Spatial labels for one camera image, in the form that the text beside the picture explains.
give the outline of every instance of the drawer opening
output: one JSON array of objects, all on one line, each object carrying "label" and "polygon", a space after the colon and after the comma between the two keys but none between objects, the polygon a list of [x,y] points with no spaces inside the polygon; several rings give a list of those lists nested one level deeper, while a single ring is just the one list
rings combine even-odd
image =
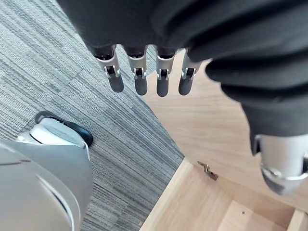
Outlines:
[{"label": "drawer opening", "polygon": [[306,219],[305,212],[228,179],[213,181],[184,159],[140,230],[307,231]]}]

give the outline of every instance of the black fingertip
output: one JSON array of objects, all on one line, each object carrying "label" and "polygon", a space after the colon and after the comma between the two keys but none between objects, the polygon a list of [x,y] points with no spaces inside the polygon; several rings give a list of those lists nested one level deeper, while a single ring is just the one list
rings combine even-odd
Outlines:
[{"label": "black fingertip", "polygon": [[180,95],[187,95],[191,89],[192,89],[192,84],[193,81],[190,78],[180,78],[180,83],[179,83],[179,93]]},{"label": "black fingertip", "polygon": [[111,89],[114,92],[119,93],[119,92],[122,92],[124,89],[124,84],[123,84],[123,80],[121,76],[109,78],[109,83],[110,83]]},{"label": "black fingertip", "polygon": [[138,95],[145,95],[148,91],[146,78],[139,77],[138,79],[135,79],[135,89]]},{"label": "black fingertip", "polygon": [[168,94],[169,89],[169,80],[162,78],[161,80],[157,80],[157,94],[160,97],[165,97]]}]

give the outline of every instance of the robotic finger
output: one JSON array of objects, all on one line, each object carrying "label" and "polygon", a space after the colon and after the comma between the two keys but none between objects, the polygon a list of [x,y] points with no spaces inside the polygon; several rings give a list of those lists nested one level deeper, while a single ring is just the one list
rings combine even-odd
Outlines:
[{"label": "robotic finger", "polygon": [[165,97],[169,90],[169,78],[172,71],[175,49],[156,47],[157,94]]},{"label": "robotic finger", "polygon": [[187,55],[188,49],[186,49],[183,65],[182,65],[182,74],[180,78],[179,84],[179,93],[181,95],[187,95],[192,89],[193,78],[199,67],[201,62],[194,63]]},{"label": "robotic finger", "polygon": [[146,50],[147,46],[141,48],[124,47],[128,55],[130,68],[135,79],[135,89],[139,95],[145,95],[148,91],[146,81]]},{"label": "robotic finger", "polygon": [[112,90],[114,92],[121,92],[124,89],[124,84],[120,74],[120,66],[115,47],[116,46],[113,45],[101,49],[95,49],[93,54],[108,77]]}]

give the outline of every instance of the wood grain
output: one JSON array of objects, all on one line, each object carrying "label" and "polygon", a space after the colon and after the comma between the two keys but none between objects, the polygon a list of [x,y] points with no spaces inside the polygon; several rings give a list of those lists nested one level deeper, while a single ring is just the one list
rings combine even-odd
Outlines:
[{"label": "wood grain", "polygon": [[232,201],[218,231],[285,231],[271,220],[251,209]]},{"label": "wood grain", "polygon": [[231,198],[186,159],[143,224],[141,231],[216,231]]},{"label": "wood grain", "polygon": [[259,194],[224,177],[220,177],[217,183],[234,201],[285,229],[289,226],[294,213],[293,207]]},{"label": "wood grain", "polygon": [[287,231],[307,231],[308,230],[308,216],[307,213],[296,209],[294,211],[292,220]]},{"label": "wood grain", "polygon": [[[291,197],[274,194],[263,181],[260,156],[252,157],[249,129],[240,105],[228,99],[219,84],[209,80],[202,64],[187,96],[178,93],[183,52],[175,57],[169,93],[160,98],[153,89],[144,96],[146,103],[165,126],[173,140],[193,164],[209,164],[211,170],[254,192],[308,211],[308,182]],[[155,73],[148,85],[156,84]]]}]

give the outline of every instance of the black rubber part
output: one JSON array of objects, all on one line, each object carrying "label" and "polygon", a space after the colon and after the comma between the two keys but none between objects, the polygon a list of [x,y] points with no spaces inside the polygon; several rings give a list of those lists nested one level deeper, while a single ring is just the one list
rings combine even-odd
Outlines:
[{"label": "black rubber part", "polygon": [[148,91],[146,78],[138,77],[138,79],[135,79],[135,89],[138,95],[145,95]]},{"label": "black rubber part", "polygon": [[112,76],[111,78],[108,78],[109,80],[109,83],[110,83],[110,86],[111,86],[111,89],[114,91],[114,92],[122,92],[123,89],[124,89],[124,84],[123,84],[123,79],[122,79],[122,76],[119,76],[119,77],[114,77]]},{"label": "black rubber part", "polygon": [[175,55],[177,49],[169,47],[156,47],[158,56],[163,59],[170,59]]},{"label": "black rubber part", "polygon": [[157,80],[156,92],[160,97],[165,97],[169,90],[169,80],[162,77],[161,80]]},{"label": "black rubber part", "polygon": [[191,89],[192,89],[192,84],[193,81],[187,77],[186,79],[183,79],[182,77],[180,78],[180,83],[179,83],[179,93],[180,95],[187,95]]},{"label": "black rubber part", "polygon": [[92,143],[93,143],[92,134],[87,129],[83,128],[82,126],[80,126],[76,123],[64,120],[64,119],[60,118],[59,116],[57,116],[56,114],[54,114],[50,111],[41,111],[41,112],[37,113],[34,117],[34,121],[35,121],[36,124],[38,124],[44,118],[52,118],[52,119],[58,120],[62,124],[68,126],[72,130],[77,132],[82,137],[82,139],[85,141],[85,143],[88,145],[88,147],[90,147],[92,145]]},{"label": "black rubber part", "polygon": [[114,48],[112,46],[106,46],[106,47],[92,47],[90,45],[87,45],[88,50],[93,54],[95,58],[101,59],[101,60],[109,60],[114,56]]},{"label": "black rubber part", "polygon": [[141,58],[144,56],[145,46],[144,47],[125,47],[123,46],[126,54],[130,57]]}]

